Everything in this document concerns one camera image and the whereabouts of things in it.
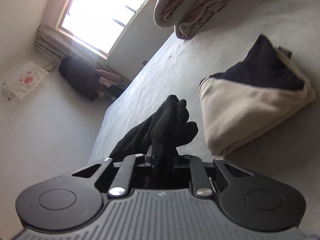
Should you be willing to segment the window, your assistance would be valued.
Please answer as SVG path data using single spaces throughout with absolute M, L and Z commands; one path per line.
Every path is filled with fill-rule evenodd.
M 108 59 L 154 0 L 66 0 L 56 24 L 72 41 Z

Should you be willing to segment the black t-shirt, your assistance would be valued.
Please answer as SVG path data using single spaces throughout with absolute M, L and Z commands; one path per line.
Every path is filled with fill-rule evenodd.
M 132 128 L 110 154 L 114 161 L 122 161 L 133 154 L 147 154 L 152 147 L 152 176 L 145 180 L 148 188 L 173 189 L 173 159 L 178 157 L 177 147 L 186 145 L 195 138 L 197 123 L 189 121 L 186 100 L 170 95 L 155 113 Z

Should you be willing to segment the pink hanging clothes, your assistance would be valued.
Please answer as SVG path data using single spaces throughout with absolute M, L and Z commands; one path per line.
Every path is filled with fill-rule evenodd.
M 121 77 L 119 75 L 102 69 L 97 69 L 97 73 L 100 75 L 99 83 L 103 85 L 104 92 L 114 98 L 121 96 L 123 90 L 120 87 Z

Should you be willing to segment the folded grey pink duvet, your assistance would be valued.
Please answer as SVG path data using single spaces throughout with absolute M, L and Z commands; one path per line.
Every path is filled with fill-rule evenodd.
M 160 28 L 173 27 L 177 38 L 189 40 L 230 1 L 157 0 L 153 11 L 153 20 Z

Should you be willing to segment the black hanging coat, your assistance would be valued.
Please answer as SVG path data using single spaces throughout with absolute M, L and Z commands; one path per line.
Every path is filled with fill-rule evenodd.
M 100 74 L 89 64 L 67 57 L 61 61 L 59 73 L 76 92 L 89 101 L 94 101 L 99 97 L 96 87 Z

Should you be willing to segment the white covered air conditioner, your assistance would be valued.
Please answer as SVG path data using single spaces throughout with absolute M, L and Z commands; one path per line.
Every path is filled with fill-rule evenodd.
M 11 101 L 14 98 L 23 100 L 35 90 L 49 74 L 35 62 L 29 61 L 2 83 L 2 94 Z

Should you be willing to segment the folded cream and navy garment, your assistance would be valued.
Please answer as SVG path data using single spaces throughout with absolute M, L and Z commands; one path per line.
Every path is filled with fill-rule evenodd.
M 260 35 L 243 61 L 199 85 L 204 137 L 225 156 L 313 102 L 316 91 L 289 54 Z

